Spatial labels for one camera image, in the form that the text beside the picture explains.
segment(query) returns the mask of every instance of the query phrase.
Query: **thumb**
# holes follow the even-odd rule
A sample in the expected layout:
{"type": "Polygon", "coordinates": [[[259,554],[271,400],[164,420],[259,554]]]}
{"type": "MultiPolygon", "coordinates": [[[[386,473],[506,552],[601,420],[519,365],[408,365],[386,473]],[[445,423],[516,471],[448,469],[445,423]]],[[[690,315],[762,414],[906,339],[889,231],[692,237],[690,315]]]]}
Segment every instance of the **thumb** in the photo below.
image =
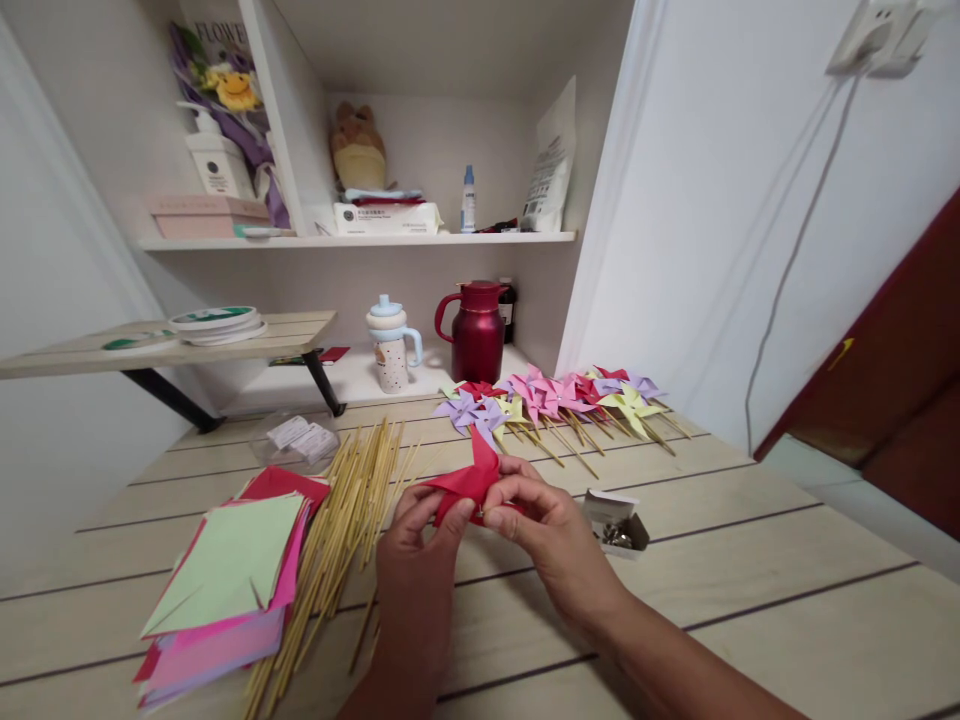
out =
{"type": "Polygon", "coordinates": [[[543,526],[512,508],[490,508],[483,514],[483,524],[522,547],[531,557],[540,547],[543,526]]]}
{"type": "Polygon", "coordinates": [[[447,511],[446,516],[437,533],[430,541],[431,546],[440,548],[440,552],[450,552],[456,555],[460,547],[460,541],[463,540],[463,534],[467,531],[467,525],[470,524],[470,518],[473,517],[477,504],[470,498],[462,498],[447,511]]]}

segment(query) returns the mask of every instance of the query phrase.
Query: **pink box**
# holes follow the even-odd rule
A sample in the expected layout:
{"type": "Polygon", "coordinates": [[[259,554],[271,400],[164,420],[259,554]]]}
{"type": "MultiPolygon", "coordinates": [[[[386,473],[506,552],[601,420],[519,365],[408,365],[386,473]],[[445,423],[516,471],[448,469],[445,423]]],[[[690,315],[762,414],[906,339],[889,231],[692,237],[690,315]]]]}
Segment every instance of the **pink box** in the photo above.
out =
{"type": "Polygon", "coordinates": [[[267,206],[216,195],[166,195],[148,201],[168,240],[245,237],[244,227],[273,227],[267,206]]]}

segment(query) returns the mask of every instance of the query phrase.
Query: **red thermos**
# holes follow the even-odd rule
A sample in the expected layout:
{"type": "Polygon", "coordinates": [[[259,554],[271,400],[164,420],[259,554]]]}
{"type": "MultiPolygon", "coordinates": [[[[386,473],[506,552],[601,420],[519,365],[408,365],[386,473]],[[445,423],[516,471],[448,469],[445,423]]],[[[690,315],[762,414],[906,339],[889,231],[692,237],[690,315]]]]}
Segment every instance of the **red thermos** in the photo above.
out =
{"type": "Polygon", "coordinates": [[[500,283],[474,280],[460,290],[440,301],[434,318],[437,334],[453,343],[451,375],[454,382],[495,383],[500,379],[503,360],[504,325],[499,298],[504,287],[500,283]],[[460,301],[460,312],[453,319],[453,337],[444,335],[440,329],[443,311],[451,300],[460,301]]]}

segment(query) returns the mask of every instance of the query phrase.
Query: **stack of colored paper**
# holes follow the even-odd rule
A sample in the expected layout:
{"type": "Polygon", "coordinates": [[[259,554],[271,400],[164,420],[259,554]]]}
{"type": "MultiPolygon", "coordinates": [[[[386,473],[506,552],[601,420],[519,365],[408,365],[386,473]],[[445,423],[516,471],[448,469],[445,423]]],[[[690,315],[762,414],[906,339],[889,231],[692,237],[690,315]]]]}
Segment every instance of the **stack of colored paper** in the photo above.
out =
{"type": "Polygon", "coordinates": [[[270,467],[208,512],[144,626],[150,710],[279,651],[307,523],[330,488],[270,467]]]}

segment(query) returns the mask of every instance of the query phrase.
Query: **wooden table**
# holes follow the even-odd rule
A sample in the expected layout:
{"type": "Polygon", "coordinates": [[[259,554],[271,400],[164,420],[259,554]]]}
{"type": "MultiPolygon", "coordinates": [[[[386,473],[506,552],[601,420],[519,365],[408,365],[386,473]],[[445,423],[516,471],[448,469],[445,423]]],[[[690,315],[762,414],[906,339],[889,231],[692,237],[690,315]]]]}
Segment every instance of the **wooden table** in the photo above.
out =
{"type": "MultiPolygon", "coordinates": [[[[346,430],[405,419],[403,445],[425,443],[418,464],[439,449],[432,472],[448,472],[470,462],[470,442],[448,419],[430,417],[439,402],[351,405],[336,422],[346,430]]],[[[638,562],[611,558],[626,585],[811,717],[960,713],[960,587],[678,420],[692,440],[653,421],[676,457],[594,432],[606,456],[583,452],[599,481],[549,434],[566,469],[509,434],[505,442],[574,495],[592,487],[637,498],[653,540],[638,562]]],[[[257,472],[246,442],[256,422],[189,432],[0,599],[0,717],[136,716],[130,680],[146,650],[139,631],[201,514],[257,472]]],[[[616,669],[564,628],[523,552],[471,526],[456,579],[453,662],[437,717],[566,720],[635,710],[616,669]]],[[[359,676],[347,665],[374,582],[372,567],[350,576],[340,612],[276,717],[332,717],[340,707],[359,676]]],[[[367,657],[365,649],[361,672],[367,657]]],[[[235,673],[155,717],[240,718],[246,681],[235,673]]]]}
{"type": "Polygon", "coordinates": [[[119,370],[164,405],[193,423],[200,433],[208,433],[220,427],[225,418],[211,417],[153,368],[300,355],[333,414],[342,414],[346,406],[337,400],[323,365],[313,352],[336,319],[337,313],[333,310],[321,310],[262,317],[267,322],[267,331],[253,340],[217,347],[197,347],[181,343],[168,350],[119,357],[116,353],[101,348],[108,342],[129,337],[133,333],[166,330],[169,326],[165,320],[118,325],[103,332],[84,335],[36,352],[2,360],[0,380],[119,370]]]}

